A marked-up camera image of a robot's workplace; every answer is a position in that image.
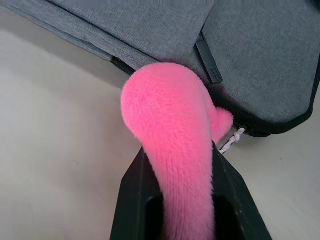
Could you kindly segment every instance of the white string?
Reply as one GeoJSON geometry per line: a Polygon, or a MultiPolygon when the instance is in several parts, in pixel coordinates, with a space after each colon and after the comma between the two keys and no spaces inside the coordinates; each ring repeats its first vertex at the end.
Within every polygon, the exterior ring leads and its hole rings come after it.
{"type": "Polygon", "coordinates": [[[239,142],[241,135],[245,132],[246,130],[241,127],[239,128],[238,131],[236,131],[233,136],[229,139],[229,141],[221,148],[219,151],[221,154],[224,154],[226,151],[228,151],[231,148],[231,145],[234,143],[239,142]]]}

